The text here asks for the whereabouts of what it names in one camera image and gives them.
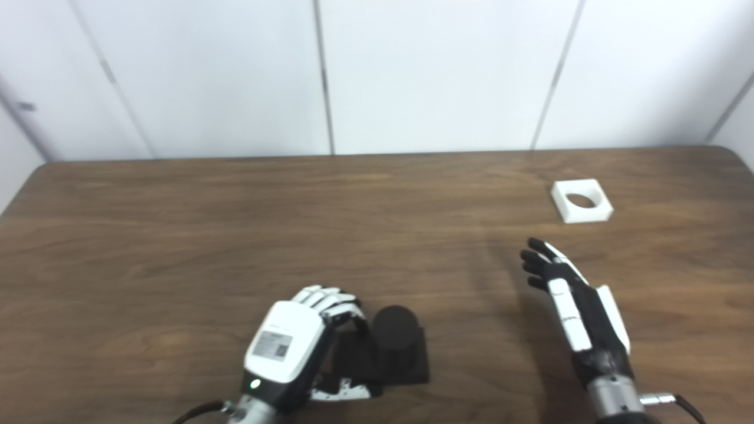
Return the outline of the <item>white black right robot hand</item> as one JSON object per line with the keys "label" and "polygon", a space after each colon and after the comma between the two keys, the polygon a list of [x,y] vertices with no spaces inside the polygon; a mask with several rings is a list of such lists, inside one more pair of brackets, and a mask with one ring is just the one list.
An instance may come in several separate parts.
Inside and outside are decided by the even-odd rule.
{"label": "white black right robot hand", "polygon": [[610,288],[589,284],[564,253],[538,238],[521,251],[528,284],[547,293],[571,349],[574,373],[587,387],[609,376],[635,378],[630,339]]}

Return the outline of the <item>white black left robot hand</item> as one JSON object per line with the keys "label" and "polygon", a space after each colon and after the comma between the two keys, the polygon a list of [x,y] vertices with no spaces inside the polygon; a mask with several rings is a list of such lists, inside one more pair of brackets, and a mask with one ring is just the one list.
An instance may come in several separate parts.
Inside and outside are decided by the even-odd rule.
{"label": "white black left robot hand", "polygon": [[337,330],[369,327],[360,300],[338,287],[307,286],[273,304],[243,356],[242,407],[247,417],[276,418],[310,400],[347,402],[380,397],[382,387],[320,372]]}

